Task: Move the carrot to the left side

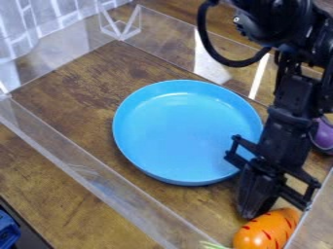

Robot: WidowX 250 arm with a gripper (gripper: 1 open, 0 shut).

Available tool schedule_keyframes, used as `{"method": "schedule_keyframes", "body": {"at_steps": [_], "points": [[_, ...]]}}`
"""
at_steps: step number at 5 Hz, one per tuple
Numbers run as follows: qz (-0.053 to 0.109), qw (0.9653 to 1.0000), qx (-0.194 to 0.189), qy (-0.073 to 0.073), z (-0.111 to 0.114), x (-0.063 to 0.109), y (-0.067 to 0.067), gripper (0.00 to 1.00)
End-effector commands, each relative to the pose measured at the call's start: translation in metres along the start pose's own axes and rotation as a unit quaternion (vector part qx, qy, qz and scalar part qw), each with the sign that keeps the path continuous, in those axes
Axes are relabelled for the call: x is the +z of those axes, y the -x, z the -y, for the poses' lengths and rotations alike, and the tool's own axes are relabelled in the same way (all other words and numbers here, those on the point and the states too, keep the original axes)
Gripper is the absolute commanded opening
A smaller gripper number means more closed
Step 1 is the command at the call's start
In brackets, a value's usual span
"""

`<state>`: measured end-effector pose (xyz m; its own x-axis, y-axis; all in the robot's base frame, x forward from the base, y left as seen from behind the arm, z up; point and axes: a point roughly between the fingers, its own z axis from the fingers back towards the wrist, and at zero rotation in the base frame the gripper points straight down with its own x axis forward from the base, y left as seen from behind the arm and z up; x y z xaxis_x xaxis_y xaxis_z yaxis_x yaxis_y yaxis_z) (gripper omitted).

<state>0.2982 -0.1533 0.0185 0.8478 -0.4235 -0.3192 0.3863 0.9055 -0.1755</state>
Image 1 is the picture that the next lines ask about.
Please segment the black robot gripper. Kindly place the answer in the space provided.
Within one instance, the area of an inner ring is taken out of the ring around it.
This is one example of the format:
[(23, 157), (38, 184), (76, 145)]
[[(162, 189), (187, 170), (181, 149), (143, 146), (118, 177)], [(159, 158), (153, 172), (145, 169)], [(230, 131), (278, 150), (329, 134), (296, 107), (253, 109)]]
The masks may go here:
[(308, 209), (314, 190), (321, 187), (302, 170), (309, 135), (316, 129), (312, 118), (270, 106), (260, 142), (241, 135), (232, 137), (225, 159), (241, 170), (237, 210), (245, 219), (268, 212), (280, 197), (302, 211)]

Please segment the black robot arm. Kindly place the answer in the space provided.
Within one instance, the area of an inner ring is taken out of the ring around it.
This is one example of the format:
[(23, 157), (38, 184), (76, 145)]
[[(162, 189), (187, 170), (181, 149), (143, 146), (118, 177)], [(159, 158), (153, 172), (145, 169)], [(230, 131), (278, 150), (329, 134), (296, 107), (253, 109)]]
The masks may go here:
[(237, 208), (252, 219), (285, 198), (306, 209), (318, 181), (302, 170), (324, 115), (333, 112), (333, 17), (312, 0), (232, 0), (237, 26), (276, 49), (274, 100), (257, 143), (233, 137), (226, 159), (241, 170)]

